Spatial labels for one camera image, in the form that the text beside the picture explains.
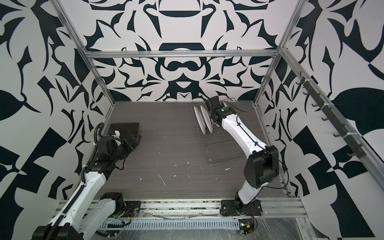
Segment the dark square plate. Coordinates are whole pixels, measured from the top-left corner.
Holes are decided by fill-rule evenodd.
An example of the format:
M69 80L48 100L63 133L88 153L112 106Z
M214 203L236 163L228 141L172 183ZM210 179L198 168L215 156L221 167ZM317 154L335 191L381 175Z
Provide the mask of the dark square plate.
M115 131L120 133L120 139L127 139L129 135L138 135L139 123L114 123L108 129L108 134L115 135Z

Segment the green rimmed round plate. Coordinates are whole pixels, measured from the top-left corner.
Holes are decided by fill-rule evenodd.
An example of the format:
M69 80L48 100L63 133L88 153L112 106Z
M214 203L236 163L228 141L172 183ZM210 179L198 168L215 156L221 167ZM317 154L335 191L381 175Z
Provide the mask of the green rimmed round plate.
M196 116L197 122L198 122L198 124L199 124L199 127L200 127L200 129L201 129L201 132L202 132L203 135L205 135L205 134L206 134L206 128L207 128L207 127L206 127L206 123L205 123L205 121L204 121L202 112L201 112L201 110L200 110L198 107L196 107L196 106L194 106L194 112L195 112L195 116Z

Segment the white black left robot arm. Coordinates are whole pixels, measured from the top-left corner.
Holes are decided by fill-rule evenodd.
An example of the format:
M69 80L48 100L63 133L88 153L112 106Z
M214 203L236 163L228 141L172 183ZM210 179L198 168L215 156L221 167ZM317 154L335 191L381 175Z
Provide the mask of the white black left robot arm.
M89 240L110 216L125 208L122 193L109 192L97 206L87 210L118 161L125 161L140 144L140 135L120 139L118 134L95 137L95 148L88 164L81 170L81 182L65 206L46 226L39 226L33 240Z

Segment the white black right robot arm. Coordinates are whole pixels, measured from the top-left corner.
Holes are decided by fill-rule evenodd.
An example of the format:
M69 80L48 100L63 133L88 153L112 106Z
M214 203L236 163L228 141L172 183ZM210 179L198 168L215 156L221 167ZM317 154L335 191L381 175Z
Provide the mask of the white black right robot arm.
M205 101L210 121L229 133L247 157L244 168L245 182L236 194L241 207L256 200L264 187L267 187L280 174L278 151L260 141L242 122L232 106L226 106L219 97Z

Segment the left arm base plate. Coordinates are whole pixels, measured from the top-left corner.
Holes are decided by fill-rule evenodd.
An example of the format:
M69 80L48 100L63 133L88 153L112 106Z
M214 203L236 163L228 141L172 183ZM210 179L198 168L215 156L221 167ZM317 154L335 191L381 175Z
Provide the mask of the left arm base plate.
M125 201L121 210L112 214L113 218L132 218L140 213L141 201Z

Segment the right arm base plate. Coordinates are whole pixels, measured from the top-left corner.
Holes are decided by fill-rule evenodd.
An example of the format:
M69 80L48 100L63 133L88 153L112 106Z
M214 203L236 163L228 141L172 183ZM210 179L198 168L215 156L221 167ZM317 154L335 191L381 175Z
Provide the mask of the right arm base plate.
M249 204L243 204L240 199L221 200L220 214L222 216L261 216L263 209L257 199Z

